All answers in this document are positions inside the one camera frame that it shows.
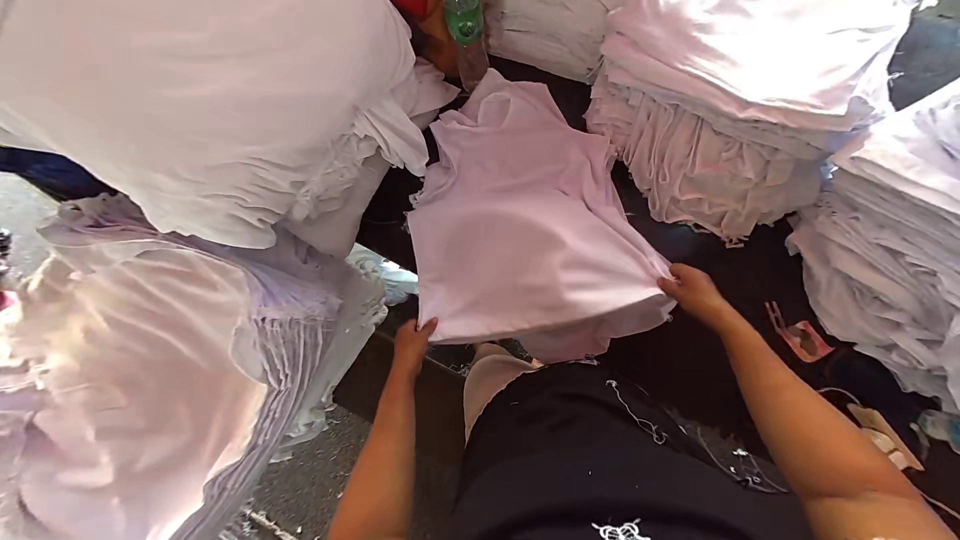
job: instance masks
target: white cloth bundle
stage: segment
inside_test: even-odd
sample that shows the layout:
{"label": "white cloth bundle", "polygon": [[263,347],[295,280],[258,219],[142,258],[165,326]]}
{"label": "white cloth bundle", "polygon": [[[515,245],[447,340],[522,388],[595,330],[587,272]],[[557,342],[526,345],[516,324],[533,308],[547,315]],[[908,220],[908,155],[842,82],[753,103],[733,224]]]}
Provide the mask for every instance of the white cloth bundle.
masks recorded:
{"label": "white cloth bundle", "polygon": [[584,83],[600,67],[607,13],[623,0],[493,0],[484,3],[490,52]]}
{"label": "white cloth bundle", "polygon": [[668,263],[627,222],[610,142],[570,128],[545,85],[491,69],[430,128],[440,162],[408,225],[433,342],[515,336],[571,360],[668,318]]}
{"label": "white cloth bundle", "polygon": [[227,245],[339,208],[377,151],[422,175],[411,118],[456,94],[415,69],[389,0],[13,0],[3,16],[0,126],[161,232]]}
{"label": "white cloth bundle", "polygon": [[[14,537],[215,536],[283,436],[320,429],[316,405],[359,350],[330,332],[350,324],[362,346],[383,315],[381,283],[358,287],[371,277],[283,231],[229,248],[106,196],[40,231],[54,256],[3,313],[3,373],[20,366],[34,413],[3,471],[0,497],[30,515],[0,500]],[[5,419],[14,405],[4,392]]]}
{"label": "white cloth bundle", "polygon": [[658,221],[696,224],[733,245],[817,198],[817,160],[726,135],[603,72],[592,96],[589,129],[611,139]]}
{"label": "white cloth bundle", "polygon": [[655,218],[735,243],[812,202],[821,160],[892,111],[915,3],[626,0],[588,126],[618,141]]}
{"label": "white cloth bundle", "polygon": [[960,81],[874,125],[835,157],[833,186],[788,245],[824,327],[960,404]]}

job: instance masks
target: black fabric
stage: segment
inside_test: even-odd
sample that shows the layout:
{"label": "black fabric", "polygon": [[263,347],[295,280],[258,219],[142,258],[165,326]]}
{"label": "black fabric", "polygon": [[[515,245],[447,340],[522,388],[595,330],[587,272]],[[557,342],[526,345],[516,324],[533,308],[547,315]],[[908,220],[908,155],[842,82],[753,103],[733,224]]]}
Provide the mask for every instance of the black fabric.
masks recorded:
{"label": "black fabric", "polygon": [[522,375],[477,419],[451,538],[597,538],[594,525],[637,519],[652,540],[812,538],[795,496],[748,490],[707,464],[699,444],[606,366]]}

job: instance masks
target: pink t-shirt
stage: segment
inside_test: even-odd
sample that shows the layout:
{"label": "pink t-shirt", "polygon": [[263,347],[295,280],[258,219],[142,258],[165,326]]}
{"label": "pink t-shirt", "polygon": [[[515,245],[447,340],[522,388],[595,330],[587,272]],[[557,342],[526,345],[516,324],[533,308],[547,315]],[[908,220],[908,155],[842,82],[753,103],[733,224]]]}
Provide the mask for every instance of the pink t-shirt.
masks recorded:
{"label": "pink t-shirt", "polygon": [[495,70],[431,124],[440,162],[408,216],[434,343],[516,337],[541,361],[597,355],[667,320],[669,263],[628,222],[601,135]]}

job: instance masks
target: hand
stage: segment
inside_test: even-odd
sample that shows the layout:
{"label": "hand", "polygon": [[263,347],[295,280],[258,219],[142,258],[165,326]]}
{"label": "hand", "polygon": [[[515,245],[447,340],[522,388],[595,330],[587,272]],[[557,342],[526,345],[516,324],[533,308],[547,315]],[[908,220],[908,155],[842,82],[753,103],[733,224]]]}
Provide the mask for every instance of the hand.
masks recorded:
{"label": "hand", "polygon": [[657,285],[663,292],[677,299],[684,311],[715,331],[720,331],[725,322],[740,316],[720,294],[706,272],[677,263],[670,266],[670,274],[673,275],[673,280],[660,278]]}
{"label": "hand", "polygon": [[437,317],[434,317],[417,330],[417,321],[407,321],[400,330],[396,331],[394,342],[394,366],[391,374],[409,380],[415,380],[423,366],[423,357],[426,356],[427,339],[437,329]]}

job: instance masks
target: forearm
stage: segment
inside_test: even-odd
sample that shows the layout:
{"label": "forearm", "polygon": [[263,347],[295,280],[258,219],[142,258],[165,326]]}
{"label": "forearm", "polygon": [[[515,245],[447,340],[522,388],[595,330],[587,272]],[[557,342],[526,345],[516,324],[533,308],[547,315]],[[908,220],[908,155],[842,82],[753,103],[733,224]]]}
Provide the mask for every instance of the forearm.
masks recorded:
{"label": "forearm", "polygon": [[805,500],[920,495],[840,411],[801,380],[732,307],[716,324],[760,436]]}
{"label": "forearm", "polygon": [[415,377],[391,372],[357,459],[330,540],[406,538],[413,516]]}

